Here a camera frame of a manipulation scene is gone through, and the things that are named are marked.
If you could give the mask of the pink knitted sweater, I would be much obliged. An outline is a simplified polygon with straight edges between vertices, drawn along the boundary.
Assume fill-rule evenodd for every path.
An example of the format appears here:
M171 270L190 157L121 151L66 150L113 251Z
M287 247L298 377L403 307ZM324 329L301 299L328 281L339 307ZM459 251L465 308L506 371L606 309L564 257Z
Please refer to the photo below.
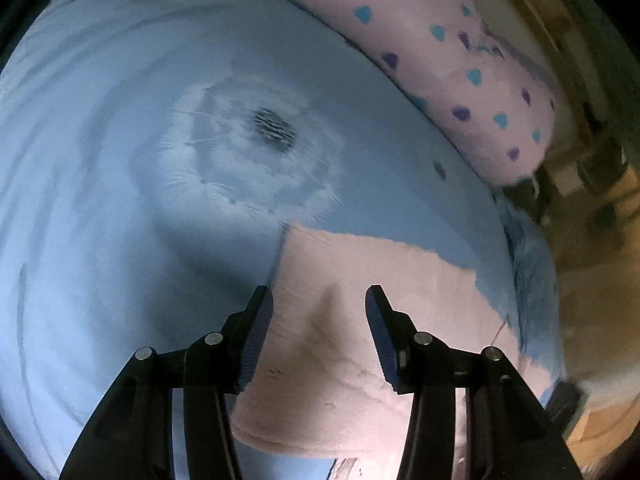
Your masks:
M269 332L233 409L234 436L266 453L329 458L335 479L396 477L411 400L394 393L381 370L364 308L373 285L452 348L496 344L533 393L544 393L551 373L524 356L475 279L416 246L291 226Z

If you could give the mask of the dark patterned cloth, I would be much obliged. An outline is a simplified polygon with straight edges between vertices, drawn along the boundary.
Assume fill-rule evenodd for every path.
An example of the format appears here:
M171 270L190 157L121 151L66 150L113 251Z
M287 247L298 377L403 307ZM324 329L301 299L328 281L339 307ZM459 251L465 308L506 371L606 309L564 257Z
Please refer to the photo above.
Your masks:
M518 209L525 211L536 223L544 212L544 204L540 198L540 186L535 177L524 179L516 185L505 186L503 195Z

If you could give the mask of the light blue dandelion bedsheet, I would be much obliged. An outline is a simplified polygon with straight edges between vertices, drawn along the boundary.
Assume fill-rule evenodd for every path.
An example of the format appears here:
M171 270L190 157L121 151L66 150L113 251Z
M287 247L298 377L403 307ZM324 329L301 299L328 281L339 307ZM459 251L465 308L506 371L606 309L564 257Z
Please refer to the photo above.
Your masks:
M296 224L474 271L549 399L541 232L351 41L291 0L52 0L1 74L1 416L35 473L136 350L272 290ZM247 478L335 479L238 442Z

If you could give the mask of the pink heart-patterned pillow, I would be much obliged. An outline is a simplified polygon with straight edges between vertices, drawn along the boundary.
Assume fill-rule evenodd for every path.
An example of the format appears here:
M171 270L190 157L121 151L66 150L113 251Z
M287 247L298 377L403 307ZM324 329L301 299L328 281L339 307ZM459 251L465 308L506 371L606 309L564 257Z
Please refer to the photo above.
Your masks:
M473 0L294 0L351 41L495 186L533 177L555 123L547 81Z

